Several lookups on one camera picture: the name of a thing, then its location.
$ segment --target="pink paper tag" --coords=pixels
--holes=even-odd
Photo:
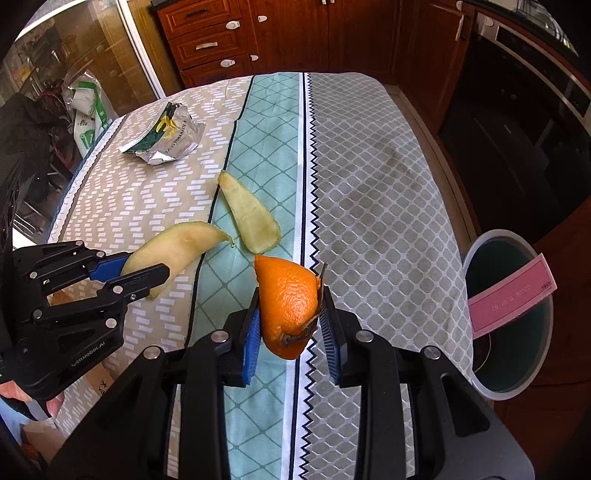
[[[556,290],[543,254],[468,300],[472,338],[516,319]]]

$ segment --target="teal diamond pattern stripe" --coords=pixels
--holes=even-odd
[[[288,260],[293,257],[296,212],[299,85],[297,73],[254,78],[227,165],[281,227],[281,242],[267,255]],[[248,308],[257,286],[254,256],[242,245],[222,194],[213,206],[212,224],[230,234],[236,247],[218,245],[205,256],[197,282],[193,342],[221,328],[229,313]],[[279,480],[284,396],[285,361],[261,345],[251,385],[225,388],[233,479]]]

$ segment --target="person's hand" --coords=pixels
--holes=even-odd
[[[32,398],[27,395],[21,387],[19,387],[13,380],[0,385],[0,395],[5,398],[15,398],[20,401],[31,401]],[[60,411],[61,404],[64,403],[64,392],[60,393],[56,398],[47,402],[47,411],[49,415],[55,417]]]

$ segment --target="plastic bag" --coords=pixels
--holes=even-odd
[[[159,165],[189,155],[199,146],[205,124],[196,124],[181,103],[164,101],[150,129],[119,148],[133,153],[149,165]]]
[[[66,108],[74,119],[74,139],[80,150],[80,154],[85,156],[94,140],[99,138],[107,126],[118,116],[109,98],[105,95],[98,79],[89,71],[79,75],[62,92]],[[86,127],[92,127],[92,142],[86,146],[91,135]]]
[[[80,155],[85,157],[95,142],[95,121],[81,111],[76,111],[74,119],[74,141],[80,150]]]

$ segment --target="black oven door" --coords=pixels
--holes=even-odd
[[[440,137],[484,232],[534,243],[591,194],[591,138],[515,55],[473,34]]]

